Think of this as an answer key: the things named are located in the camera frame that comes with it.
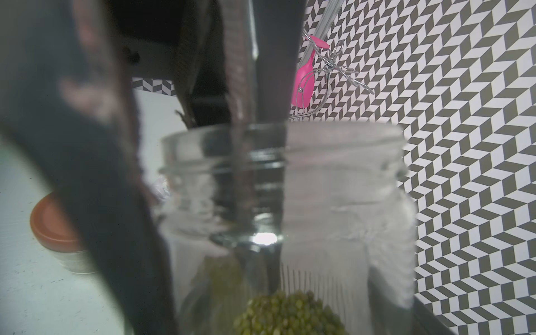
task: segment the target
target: pink utensil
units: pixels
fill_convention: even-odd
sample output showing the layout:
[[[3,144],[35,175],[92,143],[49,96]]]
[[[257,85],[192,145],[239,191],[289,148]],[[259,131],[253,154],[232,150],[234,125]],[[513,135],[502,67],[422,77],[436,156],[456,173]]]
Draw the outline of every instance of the pink utensil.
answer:
[[[319,48],[329,49],[330,45],[311,35],[311,39]],[[298,69],[296,79],[294,80],[294,88],[292,90],[291,104],[299,108],[308,107],[311,103],[312,93],[315,90],[315,72],[312,69],[312,61],[315,57],[315,50],[312,50],[309,61]]]

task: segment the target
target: countertop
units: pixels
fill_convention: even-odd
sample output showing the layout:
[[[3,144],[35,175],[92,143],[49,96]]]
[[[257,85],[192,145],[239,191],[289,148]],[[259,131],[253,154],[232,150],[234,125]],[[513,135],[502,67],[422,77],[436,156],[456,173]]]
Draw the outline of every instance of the countertop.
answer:
[[[152,183],[160,138],[185,129],[175,97],[135,91],[142,124],[140,158]],[[0,139],[0,334],[123,334],[123,316],[98,274],[63,269],[33,237],[29,215],[50,188],[17,148]]]

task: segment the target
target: orange lid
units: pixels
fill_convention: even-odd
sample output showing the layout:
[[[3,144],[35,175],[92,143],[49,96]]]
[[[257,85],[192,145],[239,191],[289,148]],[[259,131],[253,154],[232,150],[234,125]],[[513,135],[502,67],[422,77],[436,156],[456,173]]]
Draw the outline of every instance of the orange lid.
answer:
[[[30,215],[30,227],[35,238],[45,248],[58,252],[85,250],[54,193],[45,196],[35,205]]]

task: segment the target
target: container with lid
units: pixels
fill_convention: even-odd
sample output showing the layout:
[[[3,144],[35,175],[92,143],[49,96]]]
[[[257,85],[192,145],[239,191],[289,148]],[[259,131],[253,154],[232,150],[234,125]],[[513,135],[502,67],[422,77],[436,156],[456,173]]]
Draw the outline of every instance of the container with lid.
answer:
[[[72,273],[96,272],[89,252],[81,245],[54,193],[42,198],[30,216],[35,238],[50,251],[59,263]]]

